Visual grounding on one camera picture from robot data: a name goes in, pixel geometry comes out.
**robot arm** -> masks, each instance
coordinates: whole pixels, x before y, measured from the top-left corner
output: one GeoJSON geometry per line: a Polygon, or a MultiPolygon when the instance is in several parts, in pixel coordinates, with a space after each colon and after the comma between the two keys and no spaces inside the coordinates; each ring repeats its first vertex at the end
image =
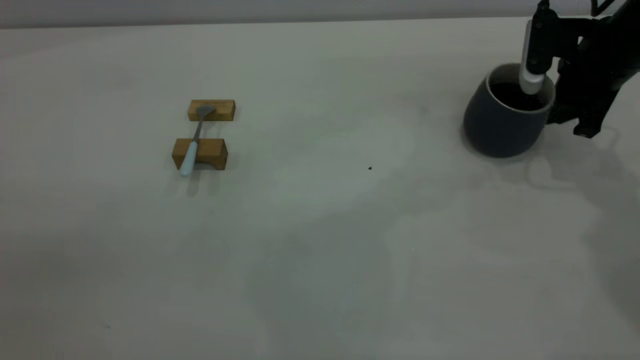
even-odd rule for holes
{"type": "MultiPolygon", "coordinates": [[[[595,6],[592,15],[611,3],[595,6]]],[[[527,24],[522,91],[540,90],[553,57],[561,59],[560,78],[547,123],[578,118],[573,133],[591,138],[600,132],[618,90],[640,70],[640,0],[627,0],[613,16],[599,20],[562,19],[549,8],[548,0],[540,1],[527,24]]]]}

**dark gray mug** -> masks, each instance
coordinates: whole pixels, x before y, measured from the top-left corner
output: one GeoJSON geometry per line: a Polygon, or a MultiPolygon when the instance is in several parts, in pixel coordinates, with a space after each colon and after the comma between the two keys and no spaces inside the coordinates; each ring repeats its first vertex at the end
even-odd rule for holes
{"type": "Polygon", "coordinates": [[[520,89],[520,64],[493,69],[480,84],[465,112],[464,130],[479,152],[508,158],[529,150],[547,123],[556,87],[545,77],[542,90],[527,95],[520,89]]]}

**spoon handle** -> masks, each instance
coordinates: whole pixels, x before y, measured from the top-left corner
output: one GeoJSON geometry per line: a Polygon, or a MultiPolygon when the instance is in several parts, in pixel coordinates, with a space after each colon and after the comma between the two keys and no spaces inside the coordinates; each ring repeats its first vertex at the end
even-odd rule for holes
{"type": "Polygon", "coordinates": [[[191,175],[193,171],[193,164],[196,161],[197,152],[198,142],[192,141],[191,144],[189,144],[189,149],[187,149],[187,154],[184,156],[184,160],[182,160],[182,165],[180,165],[180,175],[182,177],[191,175]]]}

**table surface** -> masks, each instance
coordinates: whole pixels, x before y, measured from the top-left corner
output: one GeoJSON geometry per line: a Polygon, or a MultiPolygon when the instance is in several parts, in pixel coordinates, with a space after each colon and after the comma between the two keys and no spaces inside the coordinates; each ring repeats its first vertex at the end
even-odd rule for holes
{"type": "Polygon", "coordinates": [[[460,136],[525,22],[0,31],[2,358],[637,359],[640,78],[593,140],[460,136]],[[191,99],[238,108],[182,179],[191,99]]]}

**coffee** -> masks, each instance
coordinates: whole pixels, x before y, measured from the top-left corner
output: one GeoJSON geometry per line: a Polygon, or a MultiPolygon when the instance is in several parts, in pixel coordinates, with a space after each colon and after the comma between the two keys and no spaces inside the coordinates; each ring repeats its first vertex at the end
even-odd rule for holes
{"type": "Polygon", "coordinates": [[[519,84],[493,84],[489,89],[496,99],[510,108],[523,111],[535,111],[543,107],[543,103],[537,95],[525,94],[520,89],[519,84]]]}

